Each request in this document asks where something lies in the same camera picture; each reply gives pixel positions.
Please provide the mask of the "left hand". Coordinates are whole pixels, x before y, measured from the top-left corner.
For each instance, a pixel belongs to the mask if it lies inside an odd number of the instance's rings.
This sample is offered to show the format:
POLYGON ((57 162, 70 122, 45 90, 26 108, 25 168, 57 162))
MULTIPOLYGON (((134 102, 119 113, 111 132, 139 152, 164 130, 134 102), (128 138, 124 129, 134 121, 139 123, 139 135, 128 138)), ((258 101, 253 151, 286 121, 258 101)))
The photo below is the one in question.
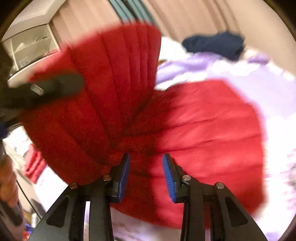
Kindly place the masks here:
POLYGON ((1 164, 1 200, 9 207, 15 207, 18 202, 18 187, 13 163, 8 155, 1 164))

